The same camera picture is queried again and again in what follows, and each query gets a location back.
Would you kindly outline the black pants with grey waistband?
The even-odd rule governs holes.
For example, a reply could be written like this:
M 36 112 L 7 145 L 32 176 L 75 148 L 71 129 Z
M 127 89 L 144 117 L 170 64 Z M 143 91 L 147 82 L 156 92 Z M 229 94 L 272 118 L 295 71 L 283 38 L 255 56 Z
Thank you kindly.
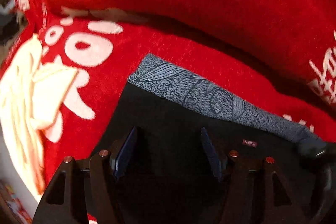
M 136 129 L 117 180 L 121 223 L 221 223 L 224 190 L 201 140 L 215 147 L 259 141 L 289 181 L 306 223 L 326 223 L 333 203 L 326 143 L 305 126 L 270 114 L 184 68 L 147 55 L 130 75 L 97 150 Z

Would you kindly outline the red sofa cover white characters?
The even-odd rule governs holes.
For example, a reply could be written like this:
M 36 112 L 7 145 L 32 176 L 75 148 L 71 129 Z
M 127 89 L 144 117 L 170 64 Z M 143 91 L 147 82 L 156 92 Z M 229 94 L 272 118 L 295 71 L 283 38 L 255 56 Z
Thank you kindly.
M 305 126 L 326 143 L 335 223 L 335 0 L 14 0 L 1 126 L 38 205 L 66 156 L 92 157 L 147 55 Z

